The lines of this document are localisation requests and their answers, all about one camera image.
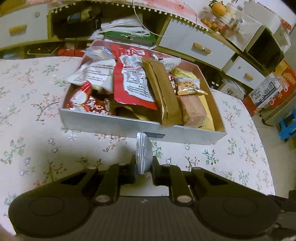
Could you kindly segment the silver foil packet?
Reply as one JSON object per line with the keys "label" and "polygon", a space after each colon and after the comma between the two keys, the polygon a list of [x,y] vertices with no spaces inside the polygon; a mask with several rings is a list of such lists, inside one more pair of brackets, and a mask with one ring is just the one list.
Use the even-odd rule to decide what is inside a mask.
{"label": "silver foil packet", "polygon": [[152,166],[152,160],[152,142],[145,133],[137,133],[137,143],[135,150],[137,173],[139,175],[143,175],[145,172],[148,172]]}

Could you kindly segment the red clear snack bag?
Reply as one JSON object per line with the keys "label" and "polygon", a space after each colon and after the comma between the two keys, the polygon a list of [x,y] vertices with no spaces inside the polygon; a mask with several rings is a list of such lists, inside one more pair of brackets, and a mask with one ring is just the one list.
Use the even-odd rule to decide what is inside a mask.
{"label": "red clear snack bag", "polygon": [[157,110],[153,92],[149,89],[147,76],[142,66],[142,58],[148,58],[148,52],[138,47],[125,48],[118,44],[113,44],[111,50],[116,61],[113,71],[115,101]]}

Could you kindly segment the white printed snack packet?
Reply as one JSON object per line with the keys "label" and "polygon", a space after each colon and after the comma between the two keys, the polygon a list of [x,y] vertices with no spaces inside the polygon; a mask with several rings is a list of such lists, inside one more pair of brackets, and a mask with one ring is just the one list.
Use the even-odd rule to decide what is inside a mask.
{"label": "white printed snack packet", "polygon": [[116,66],[114,59],[87,62],[81,65],[72,75],[67,78],[71,84],[82,86],[89,81],[92,89],[101,93],[113,93],[113,71]]}

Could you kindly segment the gold long snack bar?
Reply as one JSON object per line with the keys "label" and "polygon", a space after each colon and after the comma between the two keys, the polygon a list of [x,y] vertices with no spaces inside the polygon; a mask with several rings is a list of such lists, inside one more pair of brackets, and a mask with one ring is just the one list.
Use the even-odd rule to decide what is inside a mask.
{"label": "gold long snack bar", "polygon": [[182,124],[182,112],[163,63],[142,58],[142,65],[151,85],[163,126]]}

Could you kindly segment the pink brown wrapped cake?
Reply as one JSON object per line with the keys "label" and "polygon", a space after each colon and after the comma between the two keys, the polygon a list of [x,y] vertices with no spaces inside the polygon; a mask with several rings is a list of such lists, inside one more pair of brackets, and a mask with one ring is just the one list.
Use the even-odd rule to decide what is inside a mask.
{"label": "pink brown wrapped cake", "polygon": [[209,118],[198,95],[177,96],[184,126],[199,128],[208,123]]}

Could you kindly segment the white pink cardboard box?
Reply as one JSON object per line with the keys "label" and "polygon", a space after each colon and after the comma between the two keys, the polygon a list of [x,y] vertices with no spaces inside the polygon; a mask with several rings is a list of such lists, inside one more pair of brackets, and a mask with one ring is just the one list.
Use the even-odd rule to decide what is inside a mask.
{"label": "white pink cardboard box", "polygon": [[210,145],[226,128],[199,66],[133,45],[94,41],[60,109],[72,130]]}

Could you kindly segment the red white packets in box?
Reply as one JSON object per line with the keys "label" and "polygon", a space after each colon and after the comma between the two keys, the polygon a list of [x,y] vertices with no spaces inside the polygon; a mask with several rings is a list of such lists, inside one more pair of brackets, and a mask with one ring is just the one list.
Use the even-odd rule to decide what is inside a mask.
{"label": "red white packets in box", "polygon": [[115,115],[115,111],[110,107],[109,99],[100,100],[93,97],[91,93],[92,85],[89,81],[85,81],[67,100],[65,108],[82,113]]}

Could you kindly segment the floral tablecloth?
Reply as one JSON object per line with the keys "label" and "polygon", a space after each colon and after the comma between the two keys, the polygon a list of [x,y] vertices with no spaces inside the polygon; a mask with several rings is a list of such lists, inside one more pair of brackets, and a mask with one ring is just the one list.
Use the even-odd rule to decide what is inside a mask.
{"label": "floral tablecloth", "polygon": [[[59,109],[67,77],[79,58],[47,57],[1,61],[1,226],[14,229],[8,208],[20,194],[77,171],[128,162],[136,140],[66,128]],[[212,145],[153,141],[161,164],[199,166],[264,194],[273,178],[255,124],[243,103],[212,91],[226,135]]]}

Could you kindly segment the white milk carton box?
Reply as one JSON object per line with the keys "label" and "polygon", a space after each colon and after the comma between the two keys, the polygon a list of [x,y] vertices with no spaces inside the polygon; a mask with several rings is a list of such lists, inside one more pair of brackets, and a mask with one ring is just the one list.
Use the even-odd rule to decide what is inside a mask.
{"label": "white milk carton box", "polygon": [[276,97],[283,87],[274,74],[270,74],[258,87],[250,92],[249,97],[256,108],[265,107],[274,97]]}

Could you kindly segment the white blue snack packet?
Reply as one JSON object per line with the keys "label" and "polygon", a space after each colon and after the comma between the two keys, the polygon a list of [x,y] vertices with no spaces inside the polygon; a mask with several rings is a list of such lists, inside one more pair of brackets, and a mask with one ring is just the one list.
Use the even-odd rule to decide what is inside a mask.
{"label": "white blue snack packet", "polygon": [[114,59],[112,52],[104,46],[90,46],[82,52],[93,61]]}

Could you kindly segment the white drawer right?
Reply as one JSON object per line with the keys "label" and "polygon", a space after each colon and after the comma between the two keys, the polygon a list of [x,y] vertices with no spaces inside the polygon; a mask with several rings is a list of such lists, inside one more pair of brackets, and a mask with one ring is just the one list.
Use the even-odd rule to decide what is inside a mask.
{"label": "white drawer right", "polygon": [[257,69],[240,56],[235,60],[230,59],[223,67],[223,71],[226,75],[252,89],[256,89],[265,80],[265,77]]}

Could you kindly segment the white drawer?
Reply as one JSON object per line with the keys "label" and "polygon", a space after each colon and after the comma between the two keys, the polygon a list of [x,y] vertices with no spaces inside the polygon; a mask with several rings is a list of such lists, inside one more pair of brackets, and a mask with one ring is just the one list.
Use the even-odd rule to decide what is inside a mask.
{"label": "white drawer", "polygon": [[48,7],[30,6],[1,17],[1,48],[48,39]]}
{"label": "white drawer", "polygon": [[265,77],[257,69],[240,56],[235,60],[230,59],[223,67],[223,71],[226,75],[252,89],[256,89],[265,80]]}
{"label": "white drawer", "polygon": [[235,54],[232,49],[200,28],[192,28],[174,19],[169,21],[159,45],[218,69],[223,69]]}

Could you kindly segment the white drawer middle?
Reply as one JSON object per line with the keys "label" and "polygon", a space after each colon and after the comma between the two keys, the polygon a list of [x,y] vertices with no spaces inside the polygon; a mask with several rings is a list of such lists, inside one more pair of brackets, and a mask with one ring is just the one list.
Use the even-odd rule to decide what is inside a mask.
{"label": "white drawer middle", "polygon": [[169,21],[159,45],[218,69],[223,69],[235,54],[232,49],[200,28],[192,28],[174,19]]}

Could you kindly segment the white drawer left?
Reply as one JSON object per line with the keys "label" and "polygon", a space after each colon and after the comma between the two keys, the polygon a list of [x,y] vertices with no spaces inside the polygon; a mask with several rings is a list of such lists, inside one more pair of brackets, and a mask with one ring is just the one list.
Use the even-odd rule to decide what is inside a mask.
{"label": "white drawer left", "polygon": [[48,39],[48,7],[30,6],[1,17],[1,48]]}

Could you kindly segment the orange fruit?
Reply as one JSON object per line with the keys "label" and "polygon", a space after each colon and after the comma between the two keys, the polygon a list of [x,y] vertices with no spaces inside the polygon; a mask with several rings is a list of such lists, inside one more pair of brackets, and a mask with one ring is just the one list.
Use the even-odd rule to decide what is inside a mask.
{"label": "orange fruit", "polygon": [[209,7],[211,11],[218,16],[224,16],[226,14],[226,6],[222,1],[212,0],[209,3]]}

